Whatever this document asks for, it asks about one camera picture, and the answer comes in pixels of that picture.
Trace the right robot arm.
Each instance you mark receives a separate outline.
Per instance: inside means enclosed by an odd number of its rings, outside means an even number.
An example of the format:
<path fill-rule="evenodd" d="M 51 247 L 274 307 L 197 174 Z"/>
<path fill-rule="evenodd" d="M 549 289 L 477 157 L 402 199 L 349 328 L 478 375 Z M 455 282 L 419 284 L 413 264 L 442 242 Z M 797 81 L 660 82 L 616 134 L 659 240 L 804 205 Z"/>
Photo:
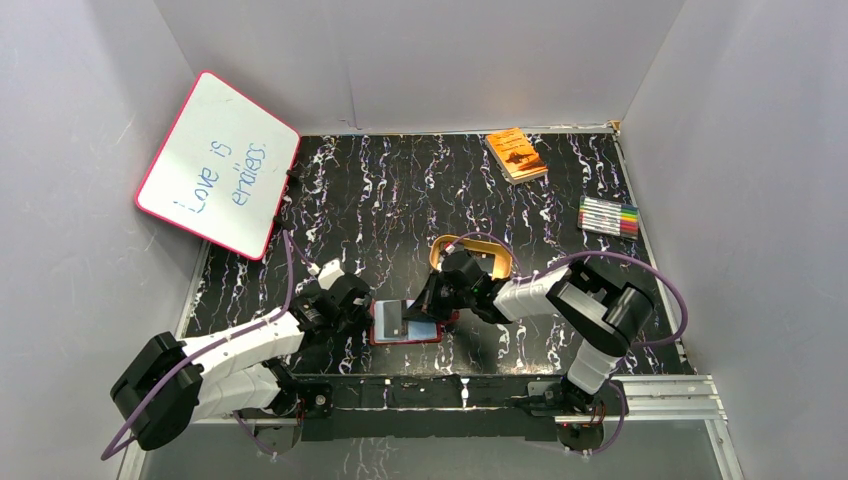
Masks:
<path fill-rule="evenodd" d="M 489 324 L 557 315 L 582 337 L 563 381 L 565 405 L 590 413 L 603 399 L 603 384 L 637 339 L 654 310 L 638 286 L 616 283 L 586 260 L 576 260 L 528 278 L 494 278 L 467 251 L 447 255 L 432 271 L 404 318 L 443 323 L 468 309 Z"/>

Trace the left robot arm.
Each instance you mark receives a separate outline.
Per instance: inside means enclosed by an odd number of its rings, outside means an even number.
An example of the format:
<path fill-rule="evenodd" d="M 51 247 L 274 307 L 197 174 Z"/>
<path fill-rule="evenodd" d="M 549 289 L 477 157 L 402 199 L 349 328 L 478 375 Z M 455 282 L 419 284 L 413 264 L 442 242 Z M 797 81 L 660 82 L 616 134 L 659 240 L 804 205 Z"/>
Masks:
<path fill-rule="evenodd" d="M 154 336 L 110 391 L 126 422 L 118 436 L 151 451 L 198 420 L 245 409 L 305 411 L 319 392 L 299 385 L 283 358 L 368 325 L 370 303 L 368 284 L 333 260 L 311 290 L 244 325 L 186 339 Z"/>

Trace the red card holder wallet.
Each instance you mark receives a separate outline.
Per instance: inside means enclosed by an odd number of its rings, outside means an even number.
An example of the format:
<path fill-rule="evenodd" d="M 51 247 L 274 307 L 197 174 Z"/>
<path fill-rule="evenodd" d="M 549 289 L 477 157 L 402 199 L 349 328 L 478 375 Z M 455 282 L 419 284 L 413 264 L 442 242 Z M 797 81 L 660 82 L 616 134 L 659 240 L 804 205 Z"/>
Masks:
<path fill-rule="evenodd" d="M 445 328 L 459 319 L 454 310 L 446 321 L 433 322 L 423 314 L 404 318 L 413 300 L 378 300 L 370 307 L 373 323 L 369 333 L 371 346 L 439 343 Z"/>

